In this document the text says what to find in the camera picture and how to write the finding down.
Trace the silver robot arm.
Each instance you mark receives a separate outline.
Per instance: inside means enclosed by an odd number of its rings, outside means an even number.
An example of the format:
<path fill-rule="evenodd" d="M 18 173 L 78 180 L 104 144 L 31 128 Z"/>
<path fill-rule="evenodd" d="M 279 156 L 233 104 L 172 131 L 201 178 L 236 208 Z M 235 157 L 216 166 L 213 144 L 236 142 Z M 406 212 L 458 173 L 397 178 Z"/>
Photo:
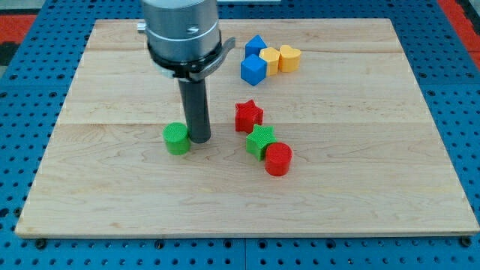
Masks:
<path fill-rule="evenodd" d="M 214 73 L 236 45 L 222 41 L 216 0 L 142 0 L 148 51 L 160 72 L 184 81 Z"/>

